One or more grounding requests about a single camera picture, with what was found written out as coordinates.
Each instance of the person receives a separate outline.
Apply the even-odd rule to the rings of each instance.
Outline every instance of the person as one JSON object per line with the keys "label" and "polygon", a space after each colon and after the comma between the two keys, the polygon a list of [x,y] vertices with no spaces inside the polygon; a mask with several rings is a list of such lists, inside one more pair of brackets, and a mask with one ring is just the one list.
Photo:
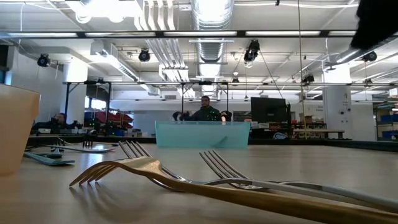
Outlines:
{"label": "person", "polygon": [[191,116],[192,121],[221,121],[221,115],[218,109],[210,106],[210,98],[203,96],[201,98],[201,108]]}
{"label": "person", "polygon": [[67,116],[64,113],[58,113],[51,121],[47,122],[38,122],[33,125],[32,130],[38,130],[39,128],[48,128],[48,129],[68,129],[68,124],[66,123]]}

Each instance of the plastic cup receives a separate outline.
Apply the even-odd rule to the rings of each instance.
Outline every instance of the plastic cup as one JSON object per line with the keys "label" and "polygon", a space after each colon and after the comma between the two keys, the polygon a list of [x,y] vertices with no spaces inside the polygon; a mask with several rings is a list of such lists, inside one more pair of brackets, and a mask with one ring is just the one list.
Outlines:
{"label": "plastic cup", "polygon": [[39,100],[37,92],[0,84],[0,175],[19,169]]}

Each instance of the desk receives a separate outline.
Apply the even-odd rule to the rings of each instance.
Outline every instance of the desk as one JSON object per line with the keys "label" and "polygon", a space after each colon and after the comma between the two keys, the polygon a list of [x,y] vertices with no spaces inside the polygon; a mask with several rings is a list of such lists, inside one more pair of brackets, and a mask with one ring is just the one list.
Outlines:
{"label": "desk", "polygon": [[[200,159],[199,149],[143,146],[179,175],[202,181],[217,179]],[[49,152],[49,148],[34,152]],[[232,166],[255,179],[305,180],[398,198],[397,153],[330,146],[249,146],[246,150],[218,152]],[[1,223],[315,223],[197,195],[169,192],[145,177],[124,170],[114,171],[98,184],[68,188],[89,166],[125,157],[120,149],[107,154],[65,151],[63,159],[76,160],[74,166],[65,167],[43,166],[23,158],[16,175],[0,177]]]}
{"label": "desk", "polygon": [[330,130],[330,129],[295,129],[293,132],[308,132],[308,133],[323,133],[325,138],[329,138],[329,133],[338,133],[338,138],[343,138],[344,130]]}

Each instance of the black monitor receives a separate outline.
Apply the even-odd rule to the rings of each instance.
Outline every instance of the black monitor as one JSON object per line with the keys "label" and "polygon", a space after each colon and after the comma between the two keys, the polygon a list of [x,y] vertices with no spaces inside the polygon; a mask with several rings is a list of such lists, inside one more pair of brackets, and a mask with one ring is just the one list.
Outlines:
{"label": "black monitor", "polygon": [[258,123],[287,121],[287,107],[284,99],[251,98],[251,120]]}

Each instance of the dark jacket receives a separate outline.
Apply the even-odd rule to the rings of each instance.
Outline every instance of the dark jacket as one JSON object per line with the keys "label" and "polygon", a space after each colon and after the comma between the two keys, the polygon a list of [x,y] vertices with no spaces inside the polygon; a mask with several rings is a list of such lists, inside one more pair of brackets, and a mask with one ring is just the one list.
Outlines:
{"label": "dark jacket", "polygon": [[38,122],[33,125],[32,130],[37,131],[39,128],[47,128],[47,129],[69,129],[69,125],[66,123],[59,124],[55,118],[51,118],[51,121],[47,122]]}
{"label": "dark jacket", "polygon": [[218,109],[209,106],[208,108],[201,107],[196,111],[191,119],[192,121],[221,121],[221,115]]}

